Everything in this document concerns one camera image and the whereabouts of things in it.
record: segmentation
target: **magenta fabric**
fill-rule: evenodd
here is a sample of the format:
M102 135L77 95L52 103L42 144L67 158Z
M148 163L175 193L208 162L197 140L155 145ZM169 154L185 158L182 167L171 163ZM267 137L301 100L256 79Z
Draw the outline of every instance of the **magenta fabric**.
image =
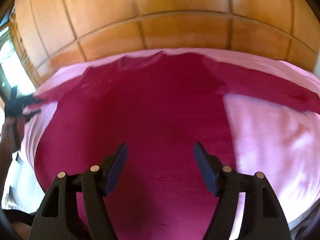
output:
M37 148L37 179L46 190L59 171L83 172L125 141L129 158L106 198L119 238L201 239L217 199L205 189L192 148L201 141L235 167L222 100L231 92L320 111L314 92L205 56L122 58L42 95L58 106Z

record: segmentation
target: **black clamp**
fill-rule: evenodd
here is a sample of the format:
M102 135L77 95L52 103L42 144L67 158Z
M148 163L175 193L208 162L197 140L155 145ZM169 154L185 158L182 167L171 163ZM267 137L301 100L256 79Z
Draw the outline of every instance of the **black clamp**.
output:
M291 240L279 200L262 172L251 176L223 166L201 143L195 145L194 157L207 189L219 197L203 240L229 239L240 192L245 192L245 203L238 240Z
M114 155L85 173L59 172L36 213L29 240L118 240L102 197L115 189L127 156L123 143ZM90 234L80 222L76 192L83 192Z

